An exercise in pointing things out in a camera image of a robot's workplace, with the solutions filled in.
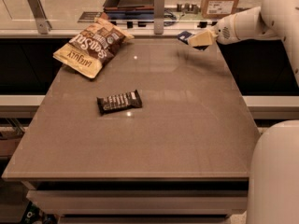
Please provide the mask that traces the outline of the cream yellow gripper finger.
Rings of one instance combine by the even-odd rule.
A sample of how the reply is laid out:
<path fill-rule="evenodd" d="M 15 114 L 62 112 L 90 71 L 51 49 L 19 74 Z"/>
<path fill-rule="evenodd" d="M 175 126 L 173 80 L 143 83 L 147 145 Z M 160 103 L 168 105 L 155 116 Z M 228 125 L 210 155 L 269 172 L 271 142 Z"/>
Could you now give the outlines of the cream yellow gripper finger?
<path fill-rule="evenodd" d="M 209 29 L 204 29 L 196 35 L 192 35 L 188 39 L 188 44 L 191 47 L 203 47 L 210 46 L 214 43 L 217 38 L 217 34 Z"/>

